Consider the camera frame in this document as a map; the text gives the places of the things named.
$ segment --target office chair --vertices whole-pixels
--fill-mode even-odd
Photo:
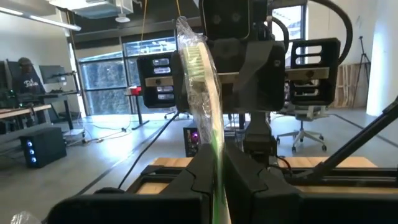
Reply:
[[[322,151],[326,151],[327,147],[325,145],[322,134],[314,131],[306,131],[303,127],[304,121],[311,122],[319,118],[327,118],[328,115],[325,114],[325,111],[326,106],[295,106],[291,104],[287,105],[287,107],[280,111],[279,114],[295,116],[296,120],[300,121],[300,130],[278,135],[276,139],[277,143],[280,143],[280,137],[293,136],[294,142],[292,146],[292,151],[296,152],[296,145],[299,142],[303,142],[304,138],[309,138],[321,143]]]

